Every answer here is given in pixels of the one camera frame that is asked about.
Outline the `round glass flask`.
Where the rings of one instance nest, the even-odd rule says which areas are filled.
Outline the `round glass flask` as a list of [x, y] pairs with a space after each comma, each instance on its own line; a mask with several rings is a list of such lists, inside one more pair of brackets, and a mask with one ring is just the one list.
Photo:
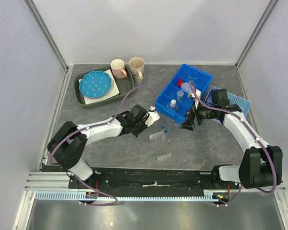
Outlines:
[[178, 111], [179, 105], [177, 104], [177, 101], [175, 99], [172, 99], [169, 101], [166, 105], [166, 107], [174, 112]]

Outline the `small glass stoppered bottle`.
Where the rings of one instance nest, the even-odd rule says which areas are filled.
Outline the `small glass stoppered bottle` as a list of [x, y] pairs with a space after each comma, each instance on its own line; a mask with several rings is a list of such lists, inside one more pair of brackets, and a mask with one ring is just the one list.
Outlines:
[[176, 101], [182, 103], [183, 101], [183, 96], [184, 96], [184, 91], [178, 90], [176, 94]]

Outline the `blue cap test tube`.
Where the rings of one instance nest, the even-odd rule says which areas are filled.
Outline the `blue cap test tube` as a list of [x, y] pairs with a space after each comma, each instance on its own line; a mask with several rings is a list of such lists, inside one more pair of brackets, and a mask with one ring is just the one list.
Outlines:
[[165, 125], [164, 124], [162, 124], [161, 126], [161, 138], [165, 139]]
[[168, 141], [168, 140], [167, 140], [167, 133], [168, 133], [167, 130], [165, 130], [165, 131], [163, 132], [163, 139], [164, 139], [165, 142]]

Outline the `red cap wash bottle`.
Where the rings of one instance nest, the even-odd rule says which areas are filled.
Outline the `red cap wash bottle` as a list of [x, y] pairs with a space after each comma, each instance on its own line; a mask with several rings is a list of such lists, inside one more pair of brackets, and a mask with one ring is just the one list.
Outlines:
[[192, 89], [190, 87], [189, 82], [183, 82], [181, 79], [178, 80], [178, 86], [181, 88], [181, 90], [185, 93], [187, 93], [187, 96], [190, 98], [193, 94]]

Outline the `clear test tube rack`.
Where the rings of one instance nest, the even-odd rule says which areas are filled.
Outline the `clear test tube rack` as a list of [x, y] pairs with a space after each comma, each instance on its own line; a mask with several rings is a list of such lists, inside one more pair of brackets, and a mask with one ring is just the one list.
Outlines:
[[168, 145], [168, 142], [165, 142], [161, 138], [161, 131], [151, 134], [149, 138], [150, 138], [152, 147], [156, 153], [156, 157], [158, 161], [167, 159], [172, 156], [172, 152]]

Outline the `clear glass beaker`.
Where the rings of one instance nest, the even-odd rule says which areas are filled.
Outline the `clear glass beaker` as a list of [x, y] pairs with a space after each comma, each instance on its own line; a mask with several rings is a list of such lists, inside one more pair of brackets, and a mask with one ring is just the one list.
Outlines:
[[193, 83], [195, 83], [195, 81], [199, 78], [199, 74], [195, 71], [190, 72], [189, 76], [188, 76], [188, 81], [192, 81]]

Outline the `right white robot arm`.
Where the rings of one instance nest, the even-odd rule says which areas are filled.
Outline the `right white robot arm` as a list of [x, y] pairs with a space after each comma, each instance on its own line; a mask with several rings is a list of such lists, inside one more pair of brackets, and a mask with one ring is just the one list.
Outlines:
[[195, 129], [195, 120], [199, 125], [204, 119], [219, 120], [244, 151], [240, 166], [225, 164], [213, 167], [210, 183], [214, 188], [235, 182], [246, 189], [256, 188], [269, 194], [281, 184], [282, 150], [271, 146], [255, 132], [238, 105], [193, 106], [185, 116], [181, 128], [191, 131]]

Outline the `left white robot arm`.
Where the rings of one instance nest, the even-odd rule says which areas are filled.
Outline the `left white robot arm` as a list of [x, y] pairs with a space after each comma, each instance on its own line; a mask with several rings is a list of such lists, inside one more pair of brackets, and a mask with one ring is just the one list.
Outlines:
[[119, 137], [129, 133], [138, 136], [148, 128], [150, 114], [145, 110], [125, 111], [116, 118], [88, 125], [75, 125], [72, 121], [65, 122], [47, 149], [59, 166], [70, 171], [79, 178], [84, 188], [92, 188], [96, 183], [91, 167], [82, 159], [84, 148], [96, 141]]

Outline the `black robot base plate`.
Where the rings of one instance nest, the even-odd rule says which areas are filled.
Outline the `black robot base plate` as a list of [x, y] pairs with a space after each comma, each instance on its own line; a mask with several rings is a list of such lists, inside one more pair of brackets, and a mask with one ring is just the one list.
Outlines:
[[199, 196], [204, 190], [239, 188], [218, 179], [214, 171], [199, 170], [93, 168], [85, 182], [113, 196]]

